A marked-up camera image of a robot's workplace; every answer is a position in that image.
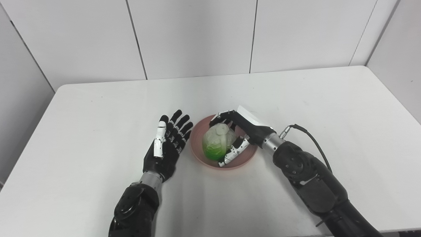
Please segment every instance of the white table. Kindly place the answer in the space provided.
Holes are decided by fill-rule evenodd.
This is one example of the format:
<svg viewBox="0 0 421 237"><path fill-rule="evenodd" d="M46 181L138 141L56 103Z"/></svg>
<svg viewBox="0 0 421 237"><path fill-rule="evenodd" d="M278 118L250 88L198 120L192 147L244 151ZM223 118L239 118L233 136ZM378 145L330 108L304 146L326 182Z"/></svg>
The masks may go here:
<svg viewBox="0 0 421 237"><path fill-rule="evenodd" d="M0 235L104 237L164 113L193 122L244 105L318 140L354 206L381 232L421 228L421 126L362 66L61 87L0 193ZM299 131L287 139L319 157ZM259 150L205 167L189 147L163 185L156 237L327 235Z"/></svg>

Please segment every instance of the bowl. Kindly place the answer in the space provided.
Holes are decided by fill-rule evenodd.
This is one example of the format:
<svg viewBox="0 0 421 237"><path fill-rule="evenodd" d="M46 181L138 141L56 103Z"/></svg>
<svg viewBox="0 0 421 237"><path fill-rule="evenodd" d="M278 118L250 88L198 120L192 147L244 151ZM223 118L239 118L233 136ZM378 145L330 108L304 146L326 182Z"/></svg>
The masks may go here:
<svg viewBox="0 0 421 237"><path fill-rule="evenodd" d="M234 160L226 164L223 167L220 167L217 161L208 159L205 156L202 148L202 139L205 133L209 130L209 122L215 115L210 115L202 120L200 120L195 127L193 127L192 133L190 135L190 148L194 156L204 165L219 169L219 170L231 170L246 164L256 153L257 146L249 145L241 154L239 154ZM236 136L244 136L245 132L239 128L235 127Z"/></svg>

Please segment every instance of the cabbage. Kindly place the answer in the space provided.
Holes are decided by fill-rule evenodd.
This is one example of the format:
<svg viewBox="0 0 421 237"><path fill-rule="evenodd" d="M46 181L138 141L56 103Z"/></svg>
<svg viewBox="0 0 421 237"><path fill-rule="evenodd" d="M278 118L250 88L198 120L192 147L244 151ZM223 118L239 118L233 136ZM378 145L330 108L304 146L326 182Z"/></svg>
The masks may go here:
<svg viewBox="0 0 421 237"><path fill-rule="evenodd" d="M216 124L203 136L203 152L208 159L217 161L225 156L235 139L235 133L228 125Z"/></svg>

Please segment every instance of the cable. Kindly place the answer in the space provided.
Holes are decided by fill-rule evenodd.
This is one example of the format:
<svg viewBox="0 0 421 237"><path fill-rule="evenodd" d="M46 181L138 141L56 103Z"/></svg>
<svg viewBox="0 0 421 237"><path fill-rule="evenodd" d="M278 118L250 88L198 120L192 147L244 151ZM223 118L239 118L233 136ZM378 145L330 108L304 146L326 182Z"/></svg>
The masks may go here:
<svg viewBox="0 0 421 237"><path fill-rule="evenodd" d="M319 146L319 144L317 143L316 139L315 139L315 138L314 138L314 137L313 137L313 136L309 133L309 131L307 131L307 129L305 129L305 128L301 127L301 126L300 126L300 125L298 125L298 124L290 125L289 127L292 127L292 128L298 129L298 130L300 130L300 131L304 132L305 134L307 134L307 135L311 138L311 140L314 142L314 144L316 145L317 149L319 150L320 154L322 155L323 160L325 161L326 167L328 168L328 170L329 170L331 173L333 173L333 172L332 172L332 169L330 168L329 161L328 161L328 159L326 158L325 153L322 151L322 148Z"/></svg>

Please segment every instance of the black forearm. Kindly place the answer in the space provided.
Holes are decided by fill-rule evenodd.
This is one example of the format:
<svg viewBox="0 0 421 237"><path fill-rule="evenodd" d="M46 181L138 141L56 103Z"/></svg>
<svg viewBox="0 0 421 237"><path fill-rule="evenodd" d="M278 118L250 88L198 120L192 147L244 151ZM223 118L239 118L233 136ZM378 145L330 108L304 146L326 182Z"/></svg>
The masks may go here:
<svg viewBox="0 0 421 237"><path fill-rule="evenodd" d="M289 179L310 212L319 216L334 236L381 237L350 203L342 184L312 154L285 142L275 151L273 162Z"/></svg>
<svg viewBox="0 0 421 237"><path fill-rule="evenodd" d="M382 237L349 200L335 207L325 218L325 224L334 236Z"/></svg>
<svg viewBox="0 0 421 237"><path fill-rule="evenodd" d="M109 237L150 237L158 206L154 188L143 183L130 185L116 205Z"/></svg>

